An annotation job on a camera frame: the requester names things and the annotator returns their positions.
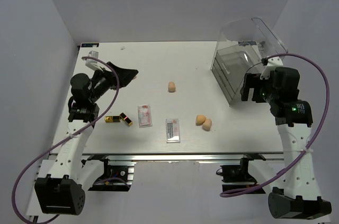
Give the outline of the clear acrylic organizer with lid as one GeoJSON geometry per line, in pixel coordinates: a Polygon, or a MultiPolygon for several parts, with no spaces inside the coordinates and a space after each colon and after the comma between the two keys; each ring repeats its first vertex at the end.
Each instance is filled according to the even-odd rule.
{"type": "Polygon", "coordinates": [[[246,73],[261,73],[261,59],[288,48],[260,18],[250,17],[226,23],[220,30],[211,71],[229,105],[240,101],[246,73]]]}

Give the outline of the beige makeup sponge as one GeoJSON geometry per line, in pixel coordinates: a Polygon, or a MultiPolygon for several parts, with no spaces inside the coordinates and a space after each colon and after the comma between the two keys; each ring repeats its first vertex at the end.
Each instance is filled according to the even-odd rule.
{"type": "Polygon", "coordinates": [[[204,115],[197,115],[195,119],[195,124],[197,126],[201,126],[205,123],[206,119],[207,118],[204,115]]]}
{"type": "Polygon", "coordinates": [[[211,119],[206,119],[205,122],[202,124],[202,128],[205,131],[210,131],[212,126],[212,120],[211,119]]]}
{"type": "Polygon", "coordinates": [[[174,83],[174,82],[169,82],[169,84],[168,84],[168,91],[169,91],[170,93],[173,93],[173,92],[176,91],[176,86],[175,86],[175,83],[174,83]]]}

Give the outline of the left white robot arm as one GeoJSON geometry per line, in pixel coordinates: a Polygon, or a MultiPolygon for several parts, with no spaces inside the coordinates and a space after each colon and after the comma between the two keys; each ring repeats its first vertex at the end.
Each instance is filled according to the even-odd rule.
{"type": "Polygon", "coordinates": [[[92,134],[99,106],[96,101],[108,90],[126,87],[138,74],[108,62],[108,69],[94,66],[94,74],[75,74],[70,80],[68,127],[54,164],[34,189],[45,214],[79,215],[85,204],[85,193],[94,182],[107,181],[112,168],[101,160],[83,160],[85,145],[92,134]]]}

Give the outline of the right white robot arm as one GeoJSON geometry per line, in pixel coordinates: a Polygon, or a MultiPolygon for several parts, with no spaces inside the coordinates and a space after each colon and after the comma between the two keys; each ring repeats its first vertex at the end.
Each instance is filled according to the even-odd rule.
{"type": "Polygon", "coordinates": [[[240,90],[242,101],[266,102],[275,118],[283,146],[285,173],[282,188],[273,186],[268,196],[272,217],[276,219],[317,219],[331,213],[332,205],[322,199],[317,185],[310,150],[313,117],[308,102],[298,98],[300,75],[296,69],[278,67],[267,78],[247,73],[240,90]]]}

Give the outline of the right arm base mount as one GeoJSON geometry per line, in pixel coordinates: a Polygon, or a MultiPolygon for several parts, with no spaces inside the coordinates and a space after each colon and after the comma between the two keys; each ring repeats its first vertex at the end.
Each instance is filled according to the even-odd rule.
{"type": "Polygon", "coordinates": [[[233,189],[248,189],[258,185],[257,180],[248,173],[248,163],[266,158],[261,154],[245,154],[236,165],[222,165],[216,175],[222,177],[222,191],[233,189]]]}

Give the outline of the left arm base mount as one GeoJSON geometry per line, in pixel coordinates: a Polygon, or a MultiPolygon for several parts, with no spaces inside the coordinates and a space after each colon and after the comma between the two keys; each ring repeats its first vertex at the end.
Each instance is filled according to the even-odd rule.
{"type": "Polygon", "coordinates": [[[104,165],[104,173],[89,188],[89,191],[97,192],[128,192],[133,180],[133,166],[129,164],[118,164],[109,160],[108,155],[90,155],[86,161],[99,160],[104,165]]]}

